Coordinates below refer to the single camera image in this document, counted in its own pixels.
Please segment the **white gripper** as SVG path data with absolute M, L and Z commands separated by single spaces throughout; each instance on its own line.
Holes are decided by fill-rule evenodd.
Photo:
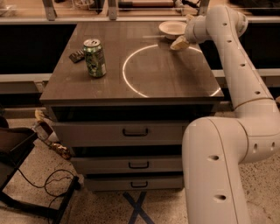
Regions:
M 204 43 L 210 40 L 211 37 L 207 32 L 207 22 L 205 16 L 194 17 L 191 14 L 185 16 L 187 22 L 185 28 L 185 36 L 179 36 L 172 44 L 172 50 L 186 49 L 191 44 Z

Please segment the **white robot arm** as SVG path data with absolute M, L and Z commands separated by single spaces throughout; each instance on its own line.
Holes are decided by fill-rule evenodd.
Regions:
M 214 42 L 234 107 L 234 117 L 203 117 L 186 128 L 182 164 L 188 224 L 250 224 L 239 173 L 241 163 L 270 157 L 280 148 L 280 113 L 239 37 L 248 20 L 226 5 L 190 19 L 180 49 Z

